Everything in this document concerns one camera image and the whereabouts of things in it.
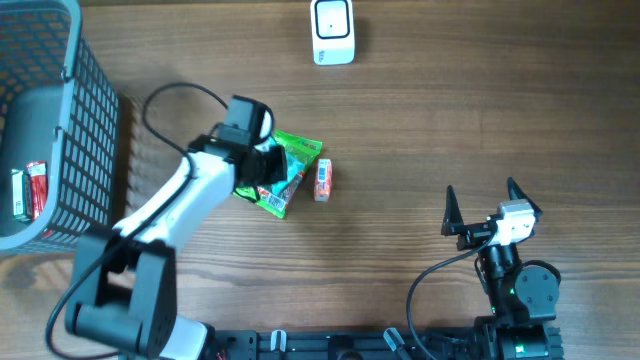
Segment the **green white gum box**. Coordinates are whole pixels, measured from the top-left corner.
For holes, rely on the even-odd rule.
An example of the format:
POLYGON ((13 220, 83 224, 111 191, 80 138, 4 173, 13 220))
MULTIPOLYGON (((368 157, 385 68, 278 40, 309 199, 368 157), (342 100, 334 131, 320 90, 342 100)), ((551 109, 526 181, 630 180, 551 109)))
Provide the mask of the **green white gum box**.
POLYGON ((29 176, 24 170, 13 169, 12 185, 12 217, 16 221, 28 223, 32 220, 33 204, 29 176))

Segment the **red snack stick packet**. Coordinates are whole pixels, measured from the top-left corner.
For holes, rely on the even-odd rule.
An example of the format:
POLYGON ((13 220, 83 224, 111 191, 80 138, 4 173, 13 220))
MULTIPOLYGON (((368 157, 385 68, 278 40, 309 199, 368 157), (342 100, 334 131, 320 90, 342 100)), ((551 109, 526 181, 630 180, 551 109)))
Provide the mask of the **red snack stick packet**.
POLYGON ((35 161, 28 163, 26 170, 30 180, 32 195, 31 220, 35 221, 44 211, 48 197, 47 163, 35 161))

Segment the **small orange candy box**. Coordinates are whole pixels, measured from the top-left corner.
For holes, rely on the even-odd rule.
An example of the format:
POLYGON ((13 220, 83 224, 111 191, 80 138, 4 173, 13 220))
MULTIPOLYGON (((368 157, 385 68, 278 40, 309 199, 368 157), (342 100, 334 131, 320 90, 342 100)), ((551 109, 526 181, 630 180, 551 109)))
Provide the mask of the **small orange candy box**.
POLYGON ((329 200, 332 188, 332 162, 330 159, 319 159, 314 184, 314 200, 329 200))

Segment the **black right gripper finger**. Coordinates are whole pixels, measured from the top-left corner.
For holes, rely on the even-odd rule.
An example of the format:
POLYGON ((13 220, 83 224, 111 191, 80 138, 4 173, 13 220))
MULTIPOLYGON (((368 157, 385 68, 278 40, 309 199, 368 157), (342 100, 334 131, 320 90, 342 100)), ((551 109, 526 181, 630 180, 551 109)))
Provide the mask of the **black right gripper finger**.
POLYGON ((464 224, 457 197, 452 185, 448 185, 446 189, 446 206, 443 224, 447 226, 459 226, 464 224))
POLYGON ((532 207, 535 216, 541 216, 541 208, 519 187, 513 177, 507 179, 507 192, 510 200, 526 200, 532 207))

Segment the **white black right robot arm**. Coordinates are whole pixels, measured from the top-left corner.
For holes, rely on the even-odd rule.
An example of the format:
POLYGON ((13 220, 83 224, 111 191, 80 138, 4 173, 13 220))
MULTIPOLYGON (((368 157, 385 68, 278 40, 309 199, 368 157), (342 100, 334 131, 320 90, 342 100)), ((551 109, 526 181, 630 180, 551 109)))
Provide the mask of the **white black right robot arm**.
POLYGON ((542 210, 507 180, 509 199, 481 223, 463 220, 454 189, 446 192, 441 233, 457 238, 457 249, 476 255, 476 275, 489 298, 492 314, 458 333, 451 346, 455 359, 562 359, 556 319, 561 274, 542 260, 523 261, 517 246, 534 236, 542 210))

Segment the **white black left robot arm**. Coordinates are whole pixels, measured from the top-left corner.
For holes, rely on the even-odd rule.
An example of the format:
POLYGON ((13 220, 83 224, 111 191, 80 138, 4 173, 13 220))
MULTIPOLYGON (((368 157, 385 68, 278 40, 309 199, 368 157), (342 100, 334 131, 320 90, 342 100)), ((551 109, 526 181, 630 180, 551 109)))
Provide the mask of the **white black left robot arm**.
POLYGON ((236 189, 286 177, 264 103, 233 96, 225 119, 180 151, 172 177, 140 209, 78 240, 72 282, 57 311, 68 334, 124 359, 221 359, 212 326, 177 312, 176 258, 200 223, 236 189))

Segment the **teal tissue packet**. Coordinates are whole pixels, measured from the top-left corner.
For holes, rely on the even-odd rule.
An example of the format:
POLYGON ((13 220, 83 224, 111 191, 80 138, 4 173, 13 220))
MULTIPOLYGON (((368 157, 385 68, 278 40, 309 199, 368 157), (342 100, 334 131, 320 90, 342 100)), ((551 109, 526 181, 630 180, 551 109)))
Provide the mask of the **teal tissue packet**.
POLYGON ((286 179, 270 186, 271 193, 280 195, 295 180, 298 174, 306 172, 321 152, 322 143, 317 140, 277 131, 267 142, 258 145, 257 149, 266 152, 275 145, 281 145, 285 148, 287 160, 286 179))

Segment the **green snack bag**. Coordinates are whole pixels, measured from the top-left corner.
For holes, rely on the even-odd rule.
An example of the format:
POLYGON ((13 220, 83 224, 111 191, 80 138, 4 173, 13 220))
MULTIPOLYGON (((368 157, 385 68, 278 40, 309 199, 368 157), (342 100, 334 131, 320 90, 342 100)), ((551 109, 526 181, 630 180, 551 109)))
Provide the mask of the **green snack bag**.
POLYGON ((286 180, 259 186, 257 192, 251 187, 237 188, 234 195, 256 204, 278 218, 284 218, 294 193, 307 170, 320 154, 322 143, 277 130, 259 149, 268 150, 275 145, 283 146, 286 153, 286 180))

